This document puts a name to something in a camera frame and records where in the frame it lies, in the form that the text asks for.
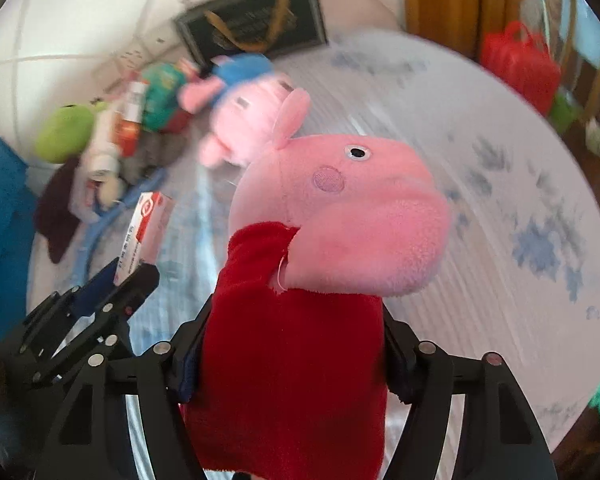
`white thread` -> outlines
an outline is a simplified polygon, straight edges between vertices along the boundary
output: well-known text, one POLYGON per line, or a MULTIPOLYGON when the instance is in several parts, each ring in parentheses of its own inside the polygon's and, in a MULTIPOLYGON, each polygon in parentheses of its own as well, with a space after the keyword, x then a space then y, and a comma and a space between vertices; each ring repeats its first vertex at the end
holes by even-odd
POLYGON ((285 257, 282 256, 282 258, 280 258, 280 263, 278 264, 278 276, 277 276, 278 286, 279 286, 280 290, 282 290, 282 292, 286 292, 289 290, 288 288, 283 287, 282 283, 280 283, 280 269, 282 269, 282 262, 284 262, 284 261, 285 261, 285 257))

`electrical outlet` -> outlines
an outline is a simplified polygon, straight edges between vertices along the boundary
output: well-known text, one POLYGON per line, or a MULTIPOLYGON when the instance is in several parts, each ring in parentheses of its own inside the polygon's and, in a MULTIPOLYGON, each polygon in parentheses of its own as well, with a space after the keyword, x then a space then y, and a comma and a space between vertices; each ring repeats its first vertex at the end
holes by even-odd
POLYGON ((122 79, 122 72, 116 60, 110 58, 98 65, 91 73, 93 80, 103 92, 108 92, 122 79))
POLYGON ((133 40, 116 53, 116 60, 123 70, 136 70, 149 64, 152 56, 139 40, 133 40))
POLYGON ((171 22, 165 22, 149 30, 142 36, 142 42, 153 57, 160 57, 168 50, 181 44, 180 38, 176 34, 175 25, 171 22))

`pig eye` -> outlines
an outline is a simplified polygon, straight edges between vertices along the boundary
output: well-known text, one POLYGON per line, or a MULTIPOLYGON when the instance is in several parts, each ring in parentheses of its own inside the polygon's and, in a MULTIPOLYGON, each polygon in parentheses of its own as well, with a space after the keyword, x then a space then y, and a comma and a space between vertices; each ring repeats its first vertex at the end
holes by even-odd
POLYGON ((367 160, 371 156, 371 150, 369 148, 358 146, 356 144, 346 146, 344 152, 351 160, 367 160))

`round table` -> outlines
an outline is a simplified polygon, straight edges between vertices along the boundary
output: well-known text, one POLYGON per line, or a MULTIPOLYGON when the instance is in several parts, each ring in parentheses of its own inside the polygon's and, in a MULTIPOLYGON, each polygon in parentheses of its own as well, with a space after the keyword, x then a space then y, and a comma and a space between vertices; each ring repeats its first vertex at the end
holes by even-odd
MULTIPOLYGON (((299 135, 391 137, 429 164, 454 218, 446 257, 423 291, 387 306, 449 354, 501 353, 555 448, 600 383, 600 211, 560 139, 476 64, 405 34, 331 38, 328 47, 276 65, 312 96, 299 135)), ((206 119, 194 121, 195 139, 206 119)), ((195 142, 164 188, 177 206, 158 261, 160 287, 131 320, 136 352, 170 338, 195 315, 226 257, 226 218, 240 170, 207 171, 194 162, 195 142)), ((128 215, 120 218, 101 243, 93 271, 117 256, 127 222, 128 215)), ((53 271, 60 290, 71 258, 68 251, 68 264, 53 271)), ((390 397, 385 465, 408 410, 390 397)), ((461 421, 456 398, 442 480, 451 478, 461 421)))

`pink cheek patch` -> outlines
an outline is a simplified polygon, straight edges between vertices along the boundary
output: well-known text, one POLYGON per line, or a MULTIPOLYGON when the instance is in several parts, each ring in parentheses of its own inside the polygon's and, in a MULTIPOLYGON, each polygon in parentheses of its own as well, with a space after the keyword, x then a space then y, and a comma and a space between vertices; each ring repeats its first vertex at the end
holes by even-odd
POLYGON ((323 166, 314 173, 314 186, 327 193, 340 193, 344 189, 344 177, 331 166, 323 166))

